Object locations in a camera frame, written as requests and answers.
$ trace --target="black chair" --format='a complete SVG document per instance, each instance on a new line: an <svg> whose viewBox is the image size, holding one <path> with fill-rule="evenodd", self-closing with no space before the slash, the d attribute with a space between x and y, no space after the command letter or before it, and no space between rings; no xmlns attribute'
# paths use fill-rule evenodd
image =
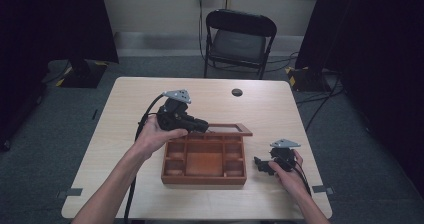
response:
<svg viewBox="0 0 424 224"><path fill-rule="evenodd" d="M206 17L206 57L203 77L209 60L258 69L262 79L272 42L275 23L262 15L219 9ZM212 39L212 30L216 31Z"/></svg>

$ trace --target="wooden box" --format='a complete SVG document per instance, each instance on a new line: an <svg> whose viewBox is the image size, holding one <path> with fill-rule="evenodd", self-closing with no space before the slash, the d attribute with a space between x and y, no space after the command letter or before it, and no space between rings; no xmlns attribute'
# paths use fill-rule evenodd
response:
<svg viewBox="0 0 424 224"><path fill-rule="evenodd" d="M243 185L246 182L242 124L209 124L206 133L190 133L166 143L164 184Z"/></svg>

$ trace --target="white tabletop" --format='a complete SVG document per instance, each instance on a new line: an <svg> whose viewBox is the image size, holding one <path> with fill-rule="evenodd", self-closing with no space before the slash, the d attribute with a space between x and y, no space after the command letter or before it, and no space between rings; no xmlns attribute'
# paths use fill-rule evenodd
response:
<svg viewBox="0 0 424 224"><path fill-rule="evenodd" d="M243 95L231 94L234 88ZM67 197L62 215L73 218L99 188L133 144L137 123L162 92L187 89L192 103L187 113L209 123L242 123L253 136L244 137L247 181L243 186L164 185L164 148L144 163L129 218L180 220L302 219L298 207L276 179L259 172L253 157L269 160L269 146L279 139L297 142L310 186L322 185L290 86L282 81L121 77L106 103L72 188L81 196ZM165 102L153 107L156 112ZM312 193L325 216L332 215L326 193ZM124 216L124 202L117 218Z"/></svg>

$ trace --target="person's left hand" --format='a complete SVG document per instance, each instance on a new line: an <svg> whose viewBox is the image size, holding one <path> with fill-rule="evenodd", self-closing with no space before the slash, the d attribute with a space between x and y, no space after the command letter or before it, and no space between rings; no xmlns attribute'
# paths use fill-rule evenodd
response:
<svg viewBox="0 0 424 224"><path fill-rule="evenodd" d="M159 150L169 139L187 135L185 129L164 131L159 127L156 115L150 115L144 124L143 130L134 143L134 147L143 153L144 160L149 159L153 152Z"/></svg>

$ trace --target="chair backrest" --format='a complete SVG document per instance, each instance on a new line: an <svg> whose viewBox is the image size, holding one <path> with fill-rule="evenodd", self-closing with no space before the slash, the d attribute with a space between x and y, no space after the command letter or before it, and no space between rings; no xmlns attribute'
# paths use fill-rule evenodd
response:
<svg viewBox="0 0 424 224"><path fill-rule="evenodd" d="M238 32L249 35L273 37L277 33L275 23L268 17L228 9L218 9L212 11L206 17L206 26Z"/></svg>

